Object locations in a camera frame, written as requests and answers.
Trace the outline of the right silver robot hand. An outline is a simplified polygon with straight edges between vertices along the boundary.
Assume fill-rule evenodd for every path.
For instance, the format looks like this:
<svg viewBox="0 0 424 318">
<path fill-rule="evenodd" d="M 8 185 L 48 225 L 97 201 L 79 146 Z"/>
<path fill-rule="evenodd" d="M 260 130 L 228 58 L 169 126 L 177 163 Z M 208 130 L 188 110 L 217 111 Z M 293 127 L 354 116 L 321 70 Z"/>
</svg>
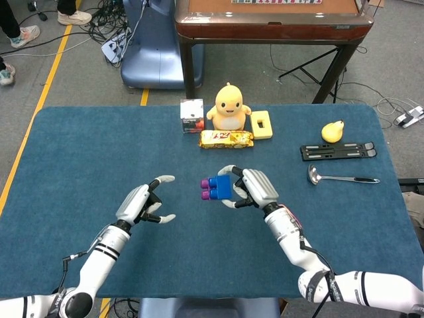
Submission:
<svg viewBox="0 0 424 318">
<path fill-rule="evenodd" d="M 221 202 L 228 208 L 238 209 L 241 207 L 255 206 L 269 213 L 278 206 L 279 195 L 268 177 L 260 170 L 252 168 L 239 168 L 228 165 L 218 171 L 218 176 L 233 173 L 239 179 L 233 184 L 234 191 L 241 200 L 231 201 L 223 199 Z"/>
</svg>

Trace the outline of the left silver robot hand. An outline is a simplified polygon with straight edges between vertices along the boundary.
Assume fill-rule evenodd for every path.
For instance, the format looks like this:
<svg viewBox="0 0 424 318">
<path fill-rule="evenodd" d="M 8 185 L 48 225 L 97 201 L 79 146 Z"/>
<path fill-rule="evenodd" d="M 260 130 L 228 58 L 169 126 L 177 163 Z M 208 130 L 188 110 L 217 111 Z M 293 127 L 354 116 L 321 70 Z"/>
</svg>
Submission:
<svg viewBox="0 0 424 318">
<path fill-rule="evenodd" d="M 149 184 L 140 185 L 134 188 L 121 203 L 116 212 L 118 221 L 125 221 L 130 226 L 134 226 L 140 221 L 148 221 L 158 224 L 169 223 L 176 218 L 175 214 L 167 216 L 157 216 L 154 212 L 162 206 L 161 199 L 154 193 L 154 190 L 162 183 L 173 182 L 172 175 L 162 175 L 156 177 Z"/>
</svg>

